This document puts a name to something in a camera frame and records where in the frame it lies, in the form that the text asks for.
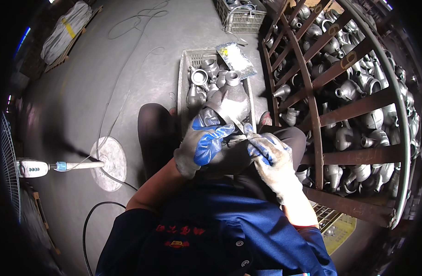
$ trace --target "white plastic crate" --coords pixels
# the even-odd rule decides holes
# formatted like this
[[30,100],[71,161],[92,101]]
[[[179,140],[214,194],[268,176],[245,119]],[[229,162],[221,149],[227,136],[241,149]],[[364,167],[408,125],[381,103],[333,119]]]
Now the white plastic crate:
[[225,0],[217,0],[216,10],[226,31],[233,34],[258,34],[262,26],[263,19],[267,12],[265,6],[258,0],[251,0],[256,6],[256,10],[250,13],[248,10],[236,9],[230,14],[230,6]]
[[[182,137],[185,136],[186,128],[195,114],[189,114],[186,104],[186,97],[190,88],[188,80],[189,66],[200,68],[202,62],[207,59],[217,60],[219,64],[224,63],[215,48],[187,49],[182,51],[181,62],[179,66],[179,82],[177,87],[177,116],[181,119]],[[242,80],[243,87],[248,94],[251,103],[251,112],[249,113],[249,121],[256,131],[256,116],[254,112],[254,102],[252,96],[251,82],[249,78]]]

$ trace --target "knee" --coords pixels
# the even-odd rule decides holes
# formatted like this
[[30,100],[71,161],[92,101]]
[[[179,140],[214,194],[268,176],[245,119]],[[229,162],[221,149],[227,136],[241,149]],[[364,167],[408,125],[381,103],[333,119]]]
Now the knee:
[[138,122],[150,123],[158,121],[160,114],[163,114],[164,112],[168,113],[168,111],[158,103],[144,104],[139,110]]
[[306,135],[304,132],[294,126],[290,127],[288,131],[291,137],[294,137],[297,141],[302,141],[302,143],[306,146]]

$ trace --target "wooden pallet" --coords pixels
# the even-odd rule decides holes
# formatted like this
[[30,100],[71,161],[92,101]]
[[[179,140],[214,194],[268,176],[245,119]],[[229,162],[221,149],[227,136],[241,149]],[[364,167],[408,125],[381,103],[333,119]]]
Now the wooden pallet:
[[35,191],[32,187],[30,187],[29,193],[35,199],[34,203],[35,203],[35,206],[36,206],[36,211],[40,215],[41,219],[43,220],[43,224],[47,229],[48,240],[52,244],[56,254],[60,255],[61,251],[55,246],[55,243],[53,242],[52,238],[50,237],[50,233],[48,231],[48,223],[47,223],[47,220],[46,220],[46,216],[44,215],[44,210],[43,210],[43,206],[41,205],[41,200],[39,199],[39,193],[37,191]]
[[97,15],[98,13],[102,12],[104,6],[101,6],[97,8],[93,14],[90,17],[90,20],[85,23],[84,27],[76,34],[76,36],[70,41],[69,45],[65,49],[65,51],[57,58],[52,64],[46,67],[46,70],[44,73],[47,73],[48,71],[52,70],[53,68],[63,64],[64,62],[68,61],[68,54],[70,53],[71,49],[73,48],[73,45],[75,44],[76,40],[78,40],[79,36],[84,34],[87,29],[86,26],[92,21],[92,19]]

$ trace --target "work glove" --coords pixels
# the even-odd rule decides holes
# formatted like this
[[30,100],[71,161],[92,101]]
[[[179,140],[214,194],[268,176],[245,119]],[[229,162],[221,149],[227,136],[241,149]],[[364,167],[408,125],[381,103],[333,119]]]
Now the work glove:
[[284,205],[295,191],[303,189],[292,165],[292,149],[271,133],[255,134],[252,125],[243,127],[251,156],[262,180]]
[[205,126],[200,115],[194,117],[180,147],[174,151],[177,170],[186,179],[192,179],[201,166],[221,151],[223,138],[234,130],[232,124]]

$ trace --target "metal sheet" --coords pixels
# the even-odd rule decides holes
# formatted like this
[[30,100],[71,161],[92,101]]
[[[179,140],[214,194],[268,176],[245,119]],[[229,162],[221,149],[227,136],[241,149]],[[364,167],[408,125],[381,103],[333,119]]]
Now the metal sheet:
[[389,227],[390,225],[391,214],[393,212],[392,208],[359,202],[347,197],[341,197],[307,187],[303,187],[303,192],[310,201],[317,202],[338,212],[382,227]]

